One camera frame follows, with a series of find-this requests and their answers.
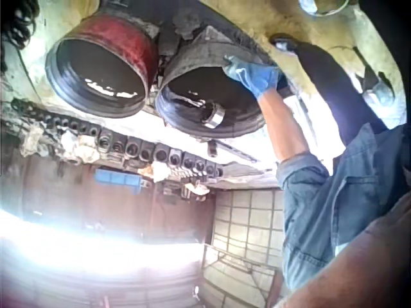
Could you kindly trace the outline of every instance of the gloved hand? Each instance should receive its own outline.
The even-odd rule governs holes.
[[[277,88],[280,74],[282,74],[279,67],[246,62],[236,56],[226,56],[225,59],[231,64],[223,68],[224,73],[241,82],[256,99],[266,90]]]

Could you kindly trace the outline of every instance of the shirt pocket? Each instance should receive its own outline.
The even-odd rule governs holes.
[[[333,248],[351,242],[380,216],[378,177],[348,176],[341,183],[333,204]]]

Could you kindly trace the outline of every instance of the tiled wall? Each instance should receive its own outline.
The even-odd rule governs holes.
[[[281,267],[283,192],[219,191],[213,246],[252,261]]]

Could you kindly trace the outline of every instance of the dark hair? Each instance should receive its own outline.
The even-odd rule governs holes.
[[[3,41],[7,40],[16,48],[23,49],[35,31],[35,18],[39,16],[37,0],[13,0],[1,3],[1,73],[7,70],[4,62]]]

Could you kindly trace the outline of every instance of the denim shirt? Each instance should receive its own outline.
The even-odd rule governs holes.
[[[402,126],[379,135],[363,126],[333,176],[308,152],[280,164],[283,274],[289,289],[305,284],[406,193],[402,139]]]

